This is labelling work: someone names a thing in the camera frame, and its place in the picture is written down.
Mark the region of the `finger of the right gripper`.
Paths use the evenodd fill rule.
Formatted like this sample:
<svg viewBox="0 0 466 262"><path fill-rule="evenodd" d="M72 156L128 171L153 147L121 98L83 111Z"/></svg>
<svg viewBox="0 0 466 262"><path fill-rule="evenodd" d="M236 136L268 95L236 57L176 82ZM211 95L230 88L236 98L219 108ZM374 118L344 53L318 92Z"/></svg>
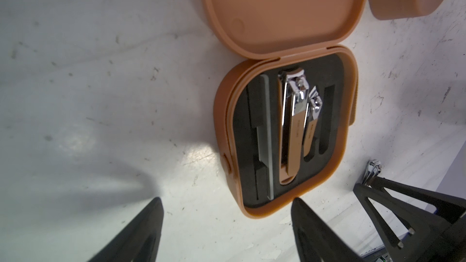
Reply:
<svg viewBox="0 0 466 262"><path fill-rule="evenodd" d="M434 206L436 215L448 222L457 222L466 215L466 200L426 189L415 188L385 178L374 177L370 183L374 189L390 189Z"/></svg>
<svg viewBox="0 0 466 262"><path fill-rule="evenodd" d="M432 214L377 190L357 184L353 192L374 224L391 258L436 258Z"/></svg>

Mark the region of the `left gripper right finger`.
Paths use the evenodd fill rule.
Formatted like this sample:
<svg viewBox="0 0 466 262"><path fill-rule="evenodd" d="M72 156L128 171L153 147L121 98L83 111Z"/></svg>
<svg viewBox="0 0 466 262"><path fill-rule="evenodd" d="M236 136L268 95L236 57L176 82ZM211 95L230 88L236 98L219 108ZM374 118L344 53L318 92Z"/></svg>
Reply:
<svg viewBox="0 0 466 262"><path fill-rule="evenodd" d="M301 198L293 200L291 218L301 262L361 262L363 260Z"/></svg>

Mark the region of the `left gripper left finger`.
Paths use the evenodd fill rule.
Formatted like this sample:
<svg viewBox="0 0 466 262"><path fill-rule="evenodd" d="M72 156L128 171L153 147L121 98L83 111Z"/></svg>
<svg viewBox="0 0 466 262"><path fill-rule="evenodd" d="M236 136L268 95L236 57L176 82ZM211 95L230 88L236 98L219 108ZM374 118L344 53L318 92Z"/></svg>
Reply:
<svg viewBox="0 0 466 262"><path fill-rule="evenodd" d="M154 198L92 262L154 262L161 239L164 209Z"/></svg>

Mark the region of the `small brown clipper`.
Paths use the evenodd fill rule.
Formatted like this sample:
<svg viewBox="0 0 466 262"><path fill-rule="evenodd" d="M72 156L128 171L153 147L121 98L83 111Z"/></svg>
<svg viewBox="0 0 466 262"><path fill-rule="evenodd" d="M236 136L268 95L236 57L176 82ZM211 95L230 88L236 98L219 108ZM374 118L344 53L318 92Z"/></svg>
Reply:
<svg viewBox="0 0 466 262"><path fill-rule="evenodd" d="M305 127L305 136L303 139L303 156L309 155L311 151L314 133L316 131L322 106L323 101L319 95L317 87L314 86L308 95L308 112L306 118L307 124Z"/></svg>
<svg viewBox="0 0 466 262"><path fill-rule="evenodd" d="M369 186L372 180L382 171L382 163L379 160L372 159L367 162L366 171L362 179L362 184Z"/></svg>

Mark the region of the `large brown nail clipper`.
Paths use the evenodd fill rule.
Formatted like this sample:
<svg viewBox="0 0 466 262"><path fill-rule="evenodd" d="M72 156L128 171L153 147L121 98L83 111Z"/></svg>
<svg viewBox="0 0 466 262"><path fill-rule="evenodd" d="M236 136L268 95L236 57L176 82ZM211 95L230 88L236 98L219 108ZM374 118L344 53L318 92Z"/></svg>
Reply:
<svg viewBox="0 0 466 262"><path fill-rule="evenodd" d="M300 169L308 110L309 84L304 70L279 74L279 183L290 184Z"/></svg>

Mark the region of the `grey nail file brown case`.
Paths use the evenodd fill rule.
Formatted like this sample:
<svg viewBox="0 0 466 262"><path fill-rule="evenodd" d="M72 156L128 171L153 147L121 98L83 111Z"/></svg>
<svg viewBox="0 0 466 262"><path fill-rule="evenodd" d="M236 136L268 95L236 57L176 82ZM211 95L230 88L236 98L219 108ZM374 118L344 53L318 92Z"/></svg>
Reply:
<svg viewBox="0 0 466 262"><path fill-rule="evenodd" d="M262 85L263 97L263 124L257 128L258 156L259 160L268 168L268 199L274 200L274 178L273 178L273 152L271 135L271 109L269 93L269 77L259 76Z"/></svg>

